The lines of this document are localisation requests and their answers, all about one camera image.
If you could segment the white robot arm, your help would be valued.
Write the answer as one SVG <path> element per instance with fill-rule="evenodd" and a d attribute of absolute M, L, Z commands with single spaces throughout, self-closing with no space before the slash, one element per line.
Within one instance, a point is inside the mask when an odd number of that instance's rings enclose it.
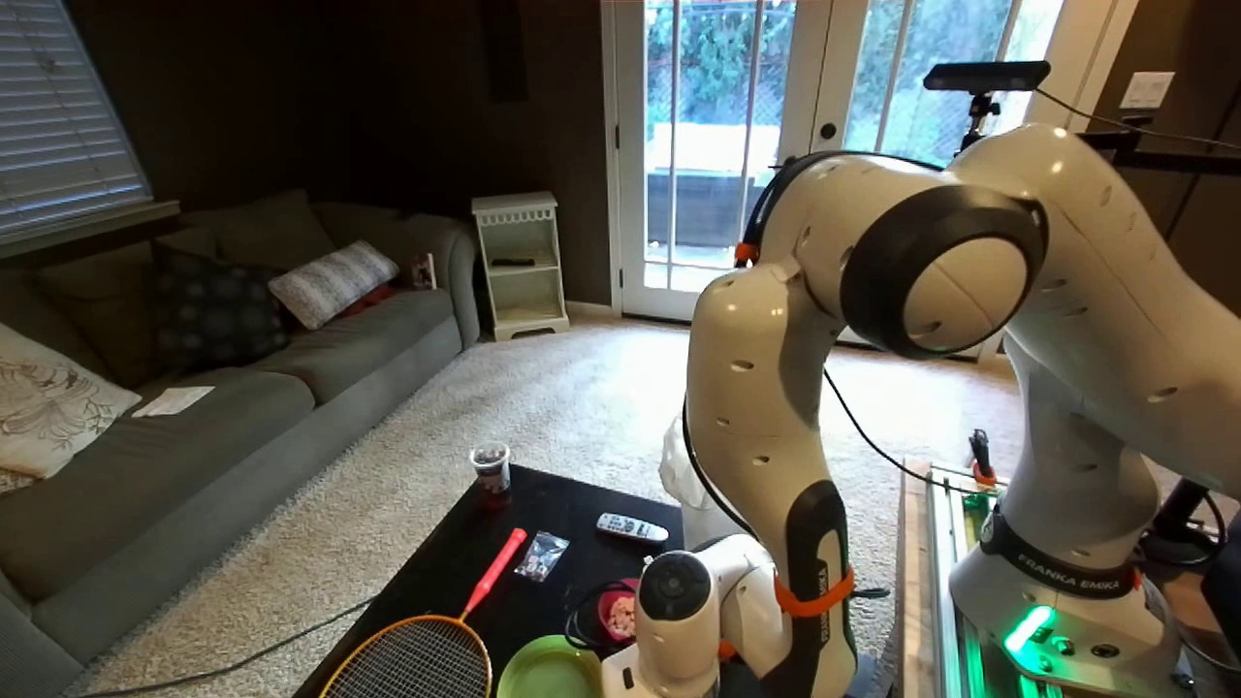
<path fill-rule="evenodd" d="M 1025 124 L 948 167 L 806 156 L 771 177 L 757 261 L 692 318 L 671 489 L 736 531 L 641 578 L 613 692 L 848 698 L 856 534 L 882 503 L 830 467 L 848 406 L 930 441 L 981 406 L 997 341 L 1016 456 L 997 489 L 901 522 L 930 575 L 901 602 L 949 666 L 1025 692 L 1166 698 L 1181 627 L 1138 545 L 1162 468 L 1241 494 L 1241 318 L 1203 291 L 1129 182 L 1080 136 Z"/>

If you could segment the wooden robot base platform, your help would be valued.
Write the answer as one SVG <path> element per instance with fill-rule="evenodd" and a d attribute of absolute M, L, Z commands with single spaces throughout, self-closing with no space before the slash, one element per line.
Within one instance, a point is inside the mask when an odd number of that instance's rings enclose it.
<path fill-rule="evenodd" d="M 901 698 L 981 698 L 987 659 L 961 627 L 949 575 L 978 545 L 967 468 L 926 467 L 901 494 Z"/>

